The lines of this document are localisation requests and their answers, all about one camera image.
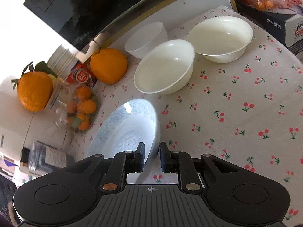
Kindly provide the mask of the blue patterned ceramic plate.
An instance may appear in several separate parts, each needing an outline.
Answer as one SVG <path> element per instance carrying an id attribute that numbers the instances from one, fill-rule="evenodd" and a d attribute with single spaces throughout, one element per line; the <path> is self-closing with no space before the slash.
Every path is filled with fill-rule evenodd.
<path id="1" fill-rule="evenodd" d="M 155 107 L 139 98 L 113 111 L 99 128 L 86 157 L 102 154 L 113 158 L 118 152 L 135 151 L 145 144 L 144 165 L 156 158 L 160 144 L 160 125 Z"/>

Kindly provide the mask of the white bowl small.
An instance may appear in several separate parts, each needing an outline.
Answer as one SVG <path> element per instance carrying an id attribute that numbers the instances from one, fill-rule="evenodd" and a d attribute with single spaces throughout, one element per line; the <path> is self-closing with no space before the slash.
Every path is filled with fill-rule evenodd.
<path id="1" fill-rule="evenodd" d="M 125 51 L 133 57 L 143 59 L 154 48 L 168 40 L 162 22 L 153 22 L 137 30 L 125 43 Z"/>

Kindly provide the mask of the cream bowl large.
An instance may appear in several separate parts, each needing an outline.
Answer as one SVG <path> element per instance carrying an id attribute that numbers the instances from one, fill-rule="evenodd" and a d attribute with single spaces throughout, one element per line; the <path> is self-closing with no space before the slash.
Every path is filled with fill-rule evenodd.
<path id="1" fill-rule="evenodd" d="M 197 24 L 187 35 L 197 54 L 226 64 L 240 58 L 253 39 L 250 24 L 238 17 L 219 16 Z"/>

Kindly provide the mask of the glass jar of kumquats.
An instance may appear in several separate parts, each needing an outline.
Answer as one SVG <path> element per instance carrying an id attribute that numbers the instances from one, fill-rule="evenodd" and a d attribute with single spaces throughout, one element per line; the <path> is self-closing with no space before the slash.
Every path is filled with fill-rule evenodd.
<path id="1" fill-rule="evenodd" d="M 84 84 L 60 80 L 46 107 L 54 114 L 54 121 L 47 130 L 51 135 L 64 127 L 84 133 L 97 117 L 100 99 L 92 88 Z"/>

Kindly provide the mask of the grey canister with white lid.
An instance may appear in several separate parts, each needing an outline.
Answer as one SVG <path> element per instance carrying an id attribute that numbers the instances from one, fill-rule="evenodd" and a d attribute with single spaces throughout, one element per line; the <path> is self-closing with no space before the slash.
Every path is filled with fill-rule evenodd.
<path id="1" fill-rule="evenodd" d="M 72 165 L 75 163 L 75 159 L 70 154 L 35 141 L 30 149 L 28 162 L 30 170 L 51 173 Z"/>

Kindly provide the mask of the orange on tablecloth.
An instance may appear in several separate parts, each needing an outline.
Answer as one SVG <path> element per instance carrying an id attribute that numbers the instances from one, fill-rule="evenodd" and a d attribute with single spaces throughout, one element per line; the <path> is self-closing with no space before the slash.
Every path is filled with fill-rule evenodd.
<path id="1" fill-rule="evenodd" d="M 99 49 L 90 58 L 90 68 L 100 82 L 113 85 L 127 71 L 127 58 L 117 49 Z"/>

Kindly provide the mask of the red snack packet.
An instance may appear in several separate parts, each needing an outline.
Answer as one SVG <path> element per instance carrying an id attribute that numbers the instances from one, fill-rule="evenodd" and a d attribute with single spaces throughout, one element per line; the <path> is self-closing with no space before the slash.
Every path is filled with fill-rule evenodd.
<path id="1" fill-rule="evenodd" d="M 69 84 L 84 84 L 93 88 L 97 78 L 85 64 L 77 62 L 65 78 L 65 81 Z"/>

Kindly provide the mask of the orange with leaves on jar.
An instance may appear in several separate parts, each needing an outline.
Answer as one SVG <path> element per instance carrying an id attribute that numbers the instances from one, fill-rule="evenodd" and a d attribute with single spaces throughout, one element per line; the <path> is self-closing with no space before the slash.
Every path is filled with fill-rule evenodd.
<path id="1" fill-rule="evenodd" d="M 58 83 L 58 76 L 41 61 L 29 63 L 18 79 L 12 79 L 13 88 L 22 106 L 30 112 L 43 110 Z"/>

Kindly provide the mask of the stack of white cups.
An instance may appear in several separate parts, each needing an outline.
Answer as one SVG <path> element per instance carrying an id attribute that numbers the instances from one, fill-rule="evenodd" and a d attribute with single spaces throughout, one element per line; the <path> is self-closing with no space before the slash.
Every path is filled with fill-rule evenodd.
<path id="1" fill-rule="evenodd" d="M 47 61 L 47 66 L 59 78 L 65 79 L 77 62 L 76 54 L 60 45 Z"/>

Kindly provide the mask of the black microwave oven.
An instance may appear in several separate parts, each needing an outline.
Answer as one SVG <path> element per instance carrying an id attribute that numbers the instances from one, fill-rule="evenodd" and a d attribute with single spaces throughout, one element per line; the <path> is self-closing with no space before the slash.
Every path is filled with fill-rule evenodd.
<path id="1" fill-rule="evenodd" d="M 24 6 L 77 50 L 145 0 L 25 0 Z"/>

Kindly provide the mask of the white board under microwave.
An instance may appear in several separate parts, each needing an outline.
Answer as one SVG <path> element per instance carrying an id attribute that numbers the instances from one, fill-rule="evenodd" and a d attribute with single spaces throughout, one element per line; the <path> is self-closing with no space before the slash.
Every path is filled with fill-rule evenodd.
<path id="1" fill-rule="evenodd" d="M 94 49 L 113 47 L 124 51 L 129 36 L 144 25 L 162 22 L 170 31 L 220 5 L 237 9 L 235 0 L 143 0 L 106 26 L 91 46 Z"/>

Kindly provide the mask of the dark cardboard box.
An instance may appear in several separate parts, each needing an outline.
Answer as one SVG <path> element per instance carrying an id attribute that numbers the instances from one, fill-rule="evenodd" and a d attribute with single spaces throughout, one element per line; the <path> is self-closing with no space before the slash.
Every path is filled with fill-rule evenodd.
<path id="1" fill-rule="evenodd" d="M 302 60 L 302 5 L 294 9 L 259 11 L 238 3 L 237 9 L 240 14 L 261 26 Z"/>

